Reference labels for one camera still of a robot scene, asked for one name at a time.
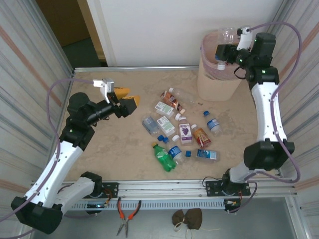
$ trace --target metal floor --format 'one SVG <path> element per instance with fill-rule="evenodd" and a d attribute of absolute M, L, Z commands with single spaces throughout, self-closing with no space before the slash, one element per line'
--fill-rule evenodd
<path fill-rule="evenodd" d="M 141 210 L 129 222 L 130 239 L 185 238 L 186 225 L 176 233 L 171 217 L 176 210 Z M 128 216 L 131 211 L 124 211 Z M 205 229 L 221 230 L 207 232 L 192 230 L 194 239 L 295 239 L 297 238 L 284 198 L 256 198 L 237 215 L 228 215 L 222 210 L 202 210 Z M 84 212 L 69 212 L 84 215 Z M 35 232 L 32 239 L 121 239 L 117 237 L 121 223 L 117 211 L 104 211 L 97 217 L 88 219 L 63 218 L 59 228 L 51 235 Z"/>

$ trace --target striped wall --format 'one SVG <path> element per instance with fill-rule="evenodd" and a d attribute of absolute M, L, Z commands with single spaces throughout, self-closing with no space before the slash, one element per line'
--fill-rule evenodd
<path fill-rule="evenodd" d="M 283 126 L 295 143 L 293 156 L 302 177 L 295 187 L 313 238 L 319 238 L 319 1 L 294 1 L 284 17 L 297 27 L 303 39 L 300 63 L 290 82 L 279 93 Z M 297 56 L 297 37 L 288 27 L 273 30 L 277 44 L 273 65 L 281 79 L 290 72 Z M 290 161 L 282 167 L 284 176 L 295 177 Z"/>
<path fill-rule="evenodd" d="M 41 14 L 33 0 L 0 1 L 0 217 L 45 167 L 53 142 L 46 91 L 72 74 Z M 60 85 L 52 94 L 55 125 L 67 89 L 67 84 Z M 0 224 L 0 237 L 13 234 L 15 219 Z"/>

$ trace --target blue label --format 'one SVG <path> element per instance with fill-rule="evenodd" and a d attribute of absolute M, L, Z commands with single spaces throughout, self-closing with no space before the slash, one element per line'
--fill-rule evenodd
<path fill-rule="evenodd" d="M 212 119 L 207 123 L 207 127 L 209 128 L 209 130 L 214 128 L 216 125 L 219 125 L 217 119 Z"/>
<path fill-rule="evenodd" d="M 200 158 L 209 158 L 209 159 L 217 159 L 217 152 L 210 150 L 197 150 L 197 157 Z"/>
<path fill-rule="evenodd" d="M 178 146 L 174 146 L 173 148 L 170 149 L 168 153 L 171 155 L 172 158 L 174 158 L 176 155 L 181 153 L 181 150 L 179 149 Z"/>

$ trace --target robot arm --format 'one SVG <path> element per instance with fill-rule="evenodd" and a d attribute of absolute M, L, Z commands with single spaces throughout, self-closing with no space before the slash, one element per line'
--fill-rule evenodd
<path fill-rule="evenodd" d="M 38 194 L 16 213 L 19 221 L 44 233 L 52 233 L 60 224 L 63 215 L 77 201 L 87 195 L 98 196 L 102 191 L 102 178 L 86 172 L 79 180 L 59 193 L 59 189 L 74 162 L 81 156 L 94 135 L 92 126 L 109 115 L 127 117 L 138 106 L 140 97 L 126 97 L 128 88 L 113 87 L 111 79 L 94 80 L 94 86 L 101 88 L 104 100 L 91 102 L 85 93 L 75 93 L 69 99 L 67 111 L 70 116 L 60 136 L 60 155 L 57 150 L 41 176 L 23 198 L 15 197 L 11 203 L 13 210 L 30 198 L 52 169 L 54 171 Z"/>
<path fill-rule="evenodd" d="M 288 159 L 276 138 L 270 114 L 271 96 L 279 84 L 278 70 L 270 65 L 276 37 L 269 33 L 257 33 L 250 51 L 251 42 L 248 40 L 252 39 L 252 32 L 249 28 L 240 28 L 237 34 L 240 36 L 239 44 L 218 45 L 216 58 L 228 64 L 237 63 L 246 71 L 245 79 L 248 82 L 257 112 L 258 136 L 256 143 L 245 148 L 244 161 L 224 174 L 223 185 L 228 194 L 240 190 L 247 176 L 252 173 L 278 169 Z M 274 111 L 278 135 L 288 151 L 293 153 L 294 143 L 287 142 L 282 127 L 278 95 L 274 99 Z"/>

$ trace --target table surface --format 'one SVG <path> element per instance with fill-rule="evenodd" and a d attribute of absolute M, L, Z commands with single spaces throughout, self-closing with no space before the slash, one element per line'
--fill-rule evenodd
<path fill-rule="evenodd" d="M 241 82 L 232 98 L 225 102 L 207 102 L 198 97 L 197 71 L 133 71 L 133 72 L 81 72 L 76 78 L 93 80 L 111 77 L 115 86 L 129 87 L 130 96 L 140 95 L 139 107 L 132 115 L 118 119 L 110 116 L 109 121 L 101 121 L 94 128 L 95 134 L 82 156 L 69 171 L 66 180 L 76 181 L 79 176 L 91 171 L 103 180 L 170 180 L 201 179 L 206 176 L 221 178 L 223 173 L 243 160 L 246 146 L 257 137 L 256 111 L 248 85 Z M 211 163 L 188 159 L 184 165 L 167 173 L 154 157 L 151 143 L 156 141 L 142 126 L 142 117 L 153 112 L 160 94 L 169 87 L 180 87 L 196 95 L 194 105 L 185 105 L 184 116 L 193 124 L 202 127 L 212 144 L 208 149 L 219 151 L 219 162 Z M 103 99 L 100 89 L 85 83 L 75 82 L 71 95 L 85 92 L 91 101 Z M 205 124 L 203 112 L 208 110 L 220 122 L 222 135 L 213 137 Z M 170 120 L 174 126 L 177 121 Z M 180 146 L 181 150 L 197 149 Z"/>

